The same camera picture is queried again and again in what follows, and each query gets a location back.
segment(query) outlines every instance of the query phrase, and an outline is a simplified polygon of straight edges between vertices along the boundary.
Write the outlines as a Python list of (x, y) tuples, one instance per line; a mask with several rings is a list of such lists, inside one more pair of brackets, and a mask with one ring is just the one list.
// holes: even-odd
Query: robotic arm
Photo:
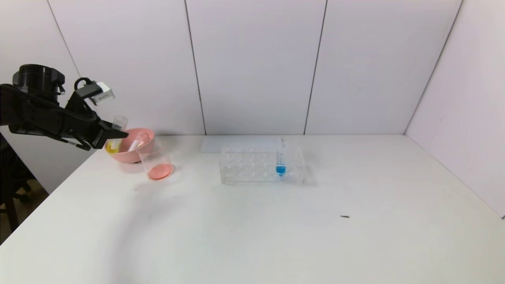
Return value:
[[(78, 88), (80, 81), (86, 82), (82, 88)], [(65, 76), (54, 68), (21, 66), (12, 85), (0, 85), (0, 124), (8, 125), (12, 133), (47, 136), (87, 151), (102, 148), (108, 139), (128, 136), (112, 129), (112, 124), (101, 120), (85, 101), (89, 98), (97, 105), (113, 97), (105, 84), (78, 79), (66, 107), (62, 108), (58, 95), (65, 91), (64, 83)], [(74, 138), (79, 144), (65, 138)]]

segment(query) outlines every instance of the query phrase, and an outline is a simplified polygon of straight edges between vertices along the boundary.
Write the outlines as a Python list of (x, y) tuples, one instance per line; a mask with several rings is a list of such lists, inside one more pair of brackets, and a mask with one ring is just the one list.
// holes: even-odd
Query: black chair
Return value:
[(2, 210), (2, 212), (7, 213), (11, 231), (14, 232), (14, 230), (19, 226), (19, 220), (16, 214), (16, 207), (14, 206), (13, 198), (17, 198), (23, 203), (28, 202), (30, 200), (28, 195), (20, 195), (16, 192), (21, 187), (27, 192), (30, 191), (31, 188), (27, 181), (29, 179), (35, 179), (35, 177), (23, 161), (21, 161), (19, 156), (1, 133), (0, 138), (2, 142), (0, 156), (0, 164), (2, 168), (0, 173), (0, 205), (5, 204), (5, 210)]

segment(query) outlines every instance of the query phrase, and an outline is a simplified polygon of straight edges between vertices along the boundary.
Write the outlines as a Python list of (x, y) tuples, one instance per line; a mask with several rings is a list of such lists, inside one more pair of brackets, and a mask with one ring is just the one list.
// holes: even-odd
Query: clear test tube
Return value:
[[(126, 125), (128, 124), (128, 118), (117, 115), (114, 117), (114, 121), (112, 122), (112, 129), (124, 131), (126, 129)], [(119, 147), (121, 146), (122, 138), (118, 139), (110, 139), (107, 141), (105, 146), (105, 150), (110, 154), (115, 154), (119, 152)]]

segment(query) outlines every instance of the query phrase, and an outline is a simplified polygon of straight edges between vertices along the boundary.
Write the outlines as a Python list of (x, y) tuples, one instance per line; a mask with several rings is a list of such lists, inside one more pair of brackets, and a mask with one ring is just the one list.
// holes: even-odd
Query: test tube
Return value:
[(141, 132), (137, 135), (128, 151), (135, 151), (137, 148), (142, 147), (148, 141), (149, 141), (149, 134), (147, 132)]
[[(114, 121), (112, 123), (112, 129), (124, 131), (126, 129), (126, 125), (128, 124), (128, 118), (117, 115), (114, 117)], [(119, 146), (121, 146), (122, 138), (118, 139), (110, 139), (107, 141), (105, 150), (110, 154), (115, 154), (119, 152)]]

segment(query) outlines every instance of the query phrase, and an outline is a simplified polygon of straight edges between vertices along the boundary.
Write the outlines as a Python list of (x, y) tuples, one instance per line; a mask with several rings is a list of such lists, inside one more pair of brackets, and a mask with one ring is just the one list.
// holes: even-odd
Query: table surface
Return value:
[(505, 221), (408, 137), (284, 136), (303, 185), (221, 184), (203, 138), (166, 136), (160, 181), (97, 151), (0, 246), (0, 282), (505, 283)]

